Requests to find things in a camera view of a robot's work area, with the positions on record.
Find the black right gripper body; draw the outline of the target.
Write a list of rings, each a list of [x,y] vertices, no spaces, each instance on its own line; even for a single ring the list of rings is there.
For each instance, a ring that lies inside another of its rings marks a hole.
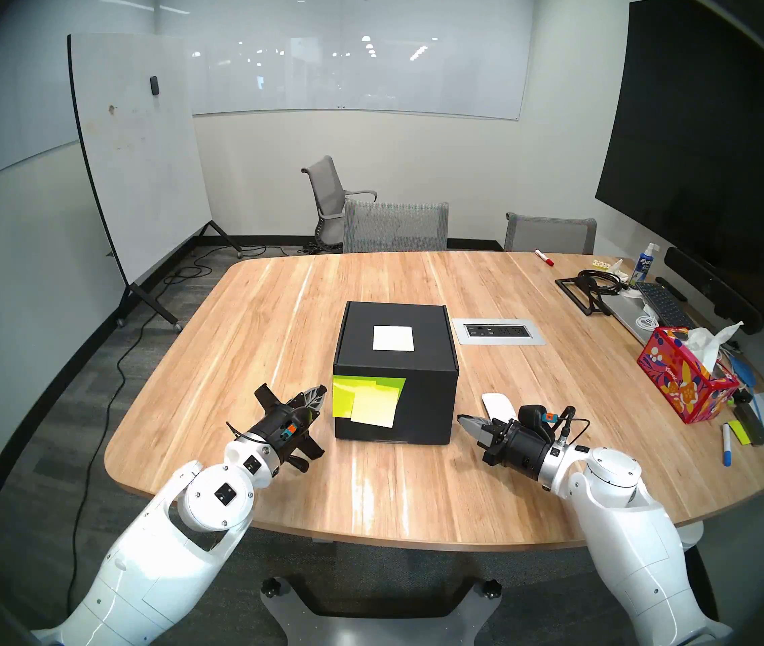
[[[490,435],[490,441],[483,442],[483,459],[532,480],[555,480],[570,447],[575,418],[574,406],[567,406],[560,415],[545,406],[521,406],[515,420],[489,420],[483,424],[483,432]]]

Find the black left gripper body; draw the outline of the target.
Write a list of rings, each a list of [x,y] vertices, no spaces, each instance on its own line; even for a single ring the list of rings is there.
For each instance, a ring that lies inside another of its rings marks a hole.
[[[302,429],[301,407],[293,409],[291,400],[280,401],[266,383],[256,389],[255,397],[264,416],[245,436],[267,445],[280,463],[289,463],[300,472],[307,472],[310,461],[321,458],[325,451],[311,437],[311,428]]]

